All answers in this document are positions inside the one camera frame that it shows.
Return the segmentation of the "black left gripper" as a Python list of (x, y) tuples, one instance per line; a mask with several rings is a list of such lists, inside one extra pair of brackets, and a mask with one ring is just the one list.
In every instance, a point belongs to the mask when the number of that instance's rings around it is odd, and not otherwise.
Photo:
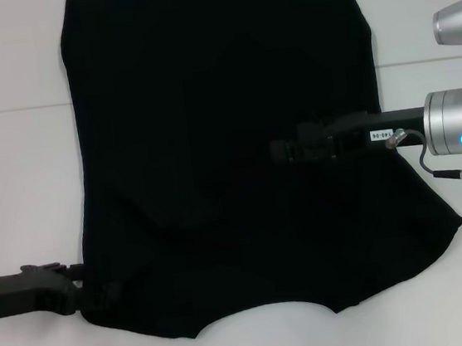
[(102, 311), (122, 298), (122, 284), (75, 284), (84, 278), (84, 265), (56, 262), (23, 265), (15, 275), (0, 276), (0, 319), (34, 311), (59, 315)]

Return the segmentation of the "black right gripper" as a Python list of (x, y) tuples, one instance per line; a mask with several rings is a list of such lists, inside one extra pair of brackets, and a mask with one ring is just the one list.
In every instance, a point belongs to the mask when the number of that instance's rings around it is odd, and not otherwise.
[(381, 113), (352, 113), (335, 120), (328, 127), (319, 122), (297, 124), (299, 139), (274, 140), (270, 143), (272, 162), (297, 164), (347, 158), (370, 151), (384, 150), (387, 140), (399, 130), (424, 134), (422, 107)]

